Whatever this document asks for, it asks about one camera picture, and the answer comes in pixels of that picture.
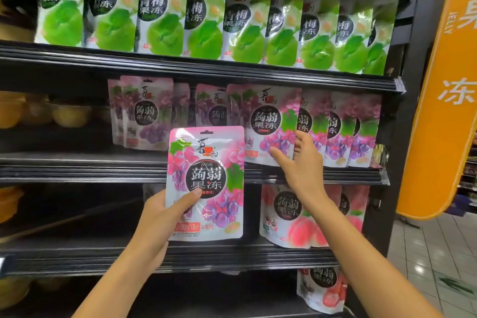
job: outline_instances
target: finger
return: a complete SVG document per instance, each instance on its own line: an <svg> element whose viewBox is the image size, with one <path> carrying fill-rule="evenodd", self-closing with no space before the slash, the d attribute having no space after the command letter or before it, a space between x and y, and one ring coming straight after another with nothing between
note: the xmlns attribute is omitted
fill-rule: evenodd
<svg viewBox="0 0 477 318"><path fill-rule="evenodd" d="M152 195L146 201L146 206L152 206L154 209L158 211L162 211L165 209L165 189L159 191L157 194Z"/></svg>
<svg viewBox="0 0 477 318"><path fill-rule="evenodd" d="M288 169L291 164L293 164L293 162L276 147L270 148L270 154L284 171Z"/></svg>
<svg viewBox="0 0 477 318"><path fill-rule="evenodd" d="M313 144L313 138L309 133L304 133L303 131L296 131L296 136L301 142L301 148L304 148L306 145Z"/></svg>
<svg viewBox="0 0 477 318"><path fill-rule="evenodd" d="M168 208L170 212L170 216L176 220L179 220L185 210L189 207L193 206L197 201L199 201L200 197L202 196L202 189L196 188L182 196L179 200L177 200L174 205Z"/></svg>

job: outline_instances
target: white tile floor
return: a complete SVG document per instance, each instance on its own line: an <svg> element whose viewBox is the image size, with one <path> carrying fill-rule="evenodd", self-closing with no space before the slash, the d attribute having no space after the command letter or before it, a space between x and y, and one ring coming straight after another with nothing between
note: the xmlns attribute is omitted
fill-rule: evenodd
<svg viewBox="0 0 477 318"><path fill-rule="evenodd" d="M395 222L388 260L446 318L476 318L477 301L437 286L433 271L477 286L477 214L413 224Z"/></svg>

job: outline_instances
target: left hand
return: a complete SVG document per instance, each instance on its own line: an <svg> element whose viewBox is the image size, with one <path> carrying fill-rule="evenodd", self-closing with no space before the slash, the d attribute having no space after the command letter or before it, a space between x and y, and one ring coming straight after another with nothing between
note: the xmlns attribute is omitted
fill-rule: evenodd
<svg viewBox="0 0 477 318"><path fill-rule="evenodd" d="M165 208L165 190L147 199L136 231L124 253L137 258L147 274L152 274L164 261L168 239L177 222L189 207L199 201L202 190L197 188Z"/></svg>

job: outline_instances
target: right hand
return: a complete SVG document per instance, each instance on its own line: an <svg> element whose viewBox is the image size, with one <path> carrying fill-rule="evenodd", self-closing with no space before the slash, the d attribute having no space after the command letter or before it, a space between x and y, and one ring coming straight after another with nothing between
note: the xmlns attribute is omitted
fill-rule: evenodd
<svg viewBox="0 0 477 318"><path fill-rule="evenodd" d="M296 131L295 160L290 160L278 148L270 154L285 172L290 188L306 205L306 200L326 196L323 184L323 157L316 150L310 134Z"/></svg>

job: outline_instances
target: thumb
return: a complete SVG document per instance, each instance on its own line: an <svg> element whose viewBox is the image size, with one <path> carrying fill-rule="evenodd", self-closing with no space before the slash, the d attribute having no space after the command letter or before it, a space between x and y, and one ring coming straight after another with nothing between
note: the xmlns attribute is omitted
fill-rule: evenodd
<svg viewBox="0 0 477 318"><path fill-rule="evenodd" d="M276 147L270 147L270 154L271 156L277 160L278 164L281 166L283 171L286 172L286 170L290 167L291 164L293 164L293 161L290 160L287 156L285 156L278 148Z"/></svg>
<svg viewBox="0 0 477 318"><path fill-rule="evenodd" d="M193 206L197 201L199 201L200 197L202 196L202 189L196 188L182 196L179 200L177 200L171 207L169 207L170 216L179 219L181 215L187 210L189 207Z"/></svg>

